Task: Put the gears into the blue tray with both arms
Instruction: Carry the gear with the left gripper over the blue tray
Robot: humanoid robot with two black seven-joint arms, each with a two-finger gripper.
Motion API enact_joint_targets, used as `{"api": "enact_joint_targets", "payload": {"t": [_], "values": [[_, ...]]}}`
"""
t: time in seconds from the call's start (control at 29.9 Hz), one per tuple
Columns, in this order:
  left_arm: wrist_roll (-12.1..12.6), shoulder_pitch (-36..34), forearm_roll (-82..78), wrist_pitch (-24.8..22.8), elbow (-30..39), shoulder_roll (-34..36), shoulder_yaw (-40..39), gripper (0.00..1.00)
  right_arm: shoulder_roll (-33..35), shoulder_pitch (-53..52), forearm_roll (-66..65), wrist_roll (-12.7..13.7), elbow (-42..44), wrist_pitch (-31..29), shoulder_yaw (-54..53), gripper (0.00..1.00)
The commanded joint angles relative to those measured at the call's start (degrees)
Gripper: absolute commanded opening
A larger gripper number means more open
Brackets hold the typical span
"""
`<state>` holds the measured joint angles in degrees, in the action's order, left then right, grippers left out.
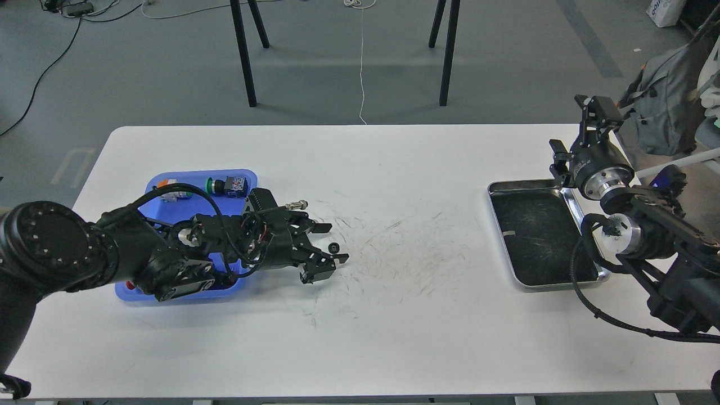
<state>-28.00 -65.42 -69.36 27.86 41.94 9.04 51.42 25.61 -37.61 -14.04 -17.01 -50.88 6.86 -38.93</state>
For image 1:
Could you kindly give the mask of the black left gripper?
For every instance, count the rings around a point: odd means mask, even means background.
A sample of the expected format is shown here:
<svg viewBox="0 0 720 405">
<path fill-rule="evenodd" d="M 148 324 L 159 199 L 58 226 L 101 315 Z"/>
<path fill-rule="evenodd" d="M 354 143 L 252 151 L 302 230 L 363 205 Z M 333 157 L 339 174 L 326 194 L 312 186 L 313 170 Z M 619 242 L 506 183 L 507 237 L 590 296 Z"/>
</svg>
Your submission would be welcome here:
<svg viewBox="0 0 720 405">
<path fill-rule="evenodd" d="M 270 270 L 301 265 L 303 284 L 329 279 L 338 266 L 349 259 L 349 254 L 330 254 L 309 247 L 309 233 L 324 234 L 332 229 L 331 223 L 318 222 L 308 214 L 259 214 L 267 225 L 267 241 L 262 261 L 257 270 Z"/>
</svg>

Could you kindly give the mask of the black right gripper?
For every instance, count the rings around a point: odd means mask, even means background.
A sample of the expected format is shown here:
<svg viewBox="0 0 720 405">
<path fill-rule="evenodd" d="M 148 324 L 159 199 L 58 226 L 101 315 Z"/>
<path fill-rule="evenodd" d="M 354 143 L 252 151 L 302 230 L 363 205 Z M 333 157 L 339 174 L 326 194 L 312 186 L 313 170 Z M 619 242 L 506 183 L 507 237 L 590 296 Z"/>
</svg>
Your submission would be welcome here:
<svg viewBox="0 0 720 405">
<path fill-rule="evenodd" d="M 609 97 L 577 94 L 574 102 L 582 111 L 578 138 L 569 150 L 563 141 L 550 140 L 550 172 L 558 187 L 577 189 L 584 198 L 599 201 L 635 177 L 626 157 L 609 142 L 610 132 L 622 126 L 623 115 Z"/>
</svg>

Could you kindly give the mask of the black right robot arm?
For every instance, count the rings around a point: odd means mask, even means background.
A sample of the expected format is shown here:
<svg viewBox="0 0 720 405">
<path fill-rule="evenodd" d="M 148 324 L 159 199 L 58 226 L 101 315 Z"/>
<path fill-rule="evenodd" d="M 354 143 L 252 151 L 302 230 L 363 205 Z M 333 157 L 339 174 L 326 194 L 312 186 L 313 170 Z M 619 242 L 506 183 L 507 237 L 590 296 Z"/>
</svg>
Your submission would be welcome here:
<svg viewBox="0 0 720 405">
<path fill-rule="evenodd" d="M 569 274 L 579 300 L 594 317 L 637 333 L 682 343 L 718 344 L 718 240 L 687 223 L 678 201 L 686 175 L 664 166 L 650 186 L 631 184 L 635 172 L 610 134 L 623 115 L 608 97 L 574 97 L 581 109 L 578 138 L 570 149 L 560 140 L 550 172 L 561 188 L 576 189 L 597 201 L 602 214 L 586 214 L 579 226 Z M 632 275 L 648 293 L 650 314 L 673 328 L 658 331 L 629 325 L 593 305 L 581 292 L 576 256 L 612 273 Z"/>
</svg>

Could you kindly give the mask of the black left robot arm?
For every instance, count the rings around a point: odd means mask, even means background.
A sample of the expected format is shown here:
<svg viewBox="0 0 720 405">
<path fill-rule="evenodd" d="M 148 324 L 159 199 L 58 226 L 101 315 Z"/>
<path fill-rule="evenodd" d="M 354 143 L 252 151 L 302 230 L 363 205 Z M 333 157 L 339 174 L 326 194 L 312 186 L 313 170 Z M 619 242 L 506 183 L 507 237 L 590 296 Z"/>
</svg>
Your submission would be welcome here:
<svg viewBox="0 0 720 405">
<path fill-rule="evenodd" d="M 188 191 L 213 208 L 165 223 L 141 206 Z M 278 205 L 254 188 L 241 214 L 224 215 L 205 191 L 187 183 L 155 187 L 136 201 L 88 222 L 68 207 L 33 201 L 2 212 L 2 394 L 28 397 L 30 382 L 7 374 L 41 300 L 128 281 L 158 302 L 234 285 L 258 270 L 296 267 L 302 283 L 326 280 L 349 254 L 332 243 L 313 246 L 309 234 L 332 225 L 311 219 L 304 200 Z"/>
</svg>

